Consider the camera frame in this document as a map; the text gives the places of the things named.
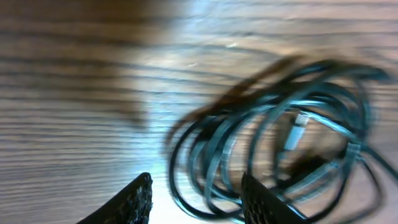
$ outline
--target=cable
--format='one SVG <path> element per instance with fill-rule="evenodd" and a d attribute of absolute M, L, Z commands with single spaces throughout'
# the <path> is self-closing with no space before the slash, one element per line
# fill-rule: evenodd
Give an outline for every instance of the cable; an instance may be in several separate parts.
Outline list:
<path fill-rule="evenodd" d="M 315 75 L 315 78 L 306 82 L 297 81 L 298 78 L 307 75 Z M 345 78 L 351 81 L 355 88 L 344 88 L 329 82 L 333 78 Z M 233 189 L 228 170 L 229 155 L 234 140 L 243 127 L 252 122 L 254 118 L 264 117 L 259 122 L 248 149 L 246 172 L 252 175 L 253 160 L 261 136 L 282 114 L 298 111 L 297 121 L 302 119 L 300 116 L 315 120 L 342 135 L 346 139 L 346 143 L 332 160 L 310 161 L 309 167 L 312 166 L 312 168 L 302 166 L 302 172 L 292 175 L 287 180 L 282 180 L 280 178 L 282 173 L 280 163 L 286 154 L 293 150 L 292 148 L 295 147 L 302 135 L 289 134 L 286 140 L 287 144 L 285 144 L 289 146 L 288 149 L 275 150 L 273 175 L 270 177 L 275 182 L 275 186 L 271 188 L 272 192 L 288 204 L 293 211 L 304 217 L 293 206 L 293 203 L 305 202 L 317 197 L 329 189 L 334 180 L 338 179 L 339 187 L 334 199 L 322 211 L 311 217 L 305 217 L 310 223 L 315 223 L 329 215 L 339 204 L 347 189 L 353 166 L 359 163 L 369 174 L 377 197 L 372 207 L 351 218 L 344 219 L 340 223 L 352 223 L 368 216 L 382 204 L 382 191 L 368 164 L 367 157 L 378 161 L 395 178 L 397 183 L 398 173 L 368 145 L 368 136 L 374 122 L 374 115 L 362 82 L 388 79 L 388 74 L 380 68 L 337 60 L 321 60 L 301 67 L 268 88 L 263 88 L 250 95 L 240 96 L 239 100 L 228 103 L 222 108 L 212 108 L 204 116 L 192 122 L 174 145 L 170 158 L 169 184 L 175 202 L 184 212 L 198 219 L 228 219 L 235 223 L 244 223 L 242 201 L 239 198 L 239 192 Z M 297 131 L 297 128 L 292 130 L 295 130 L 295 133 L 303 132 L 302 130 Z M 188 157 L 190 181 L 193 188 L 204 197 L 206 205 L 212 213 L 202 212 L 189 205 L 182 198 L 176 186 L 176 160 L 181 146 L 190 136 L 195 138 L 190 146 Z M 221 170 L 221 180 L 226 190 L 214 184 L 218 169 Z M 199 183 L 198 175 L 205 179 L 204 185 Z M 302 193 L 304 189 L 314 185 L 316 187 Z M 288 198 L 288 194 L 298 195 Z M 214 199 L 233 202 L 239 208 L 226 212 L 213 203 Z"/>

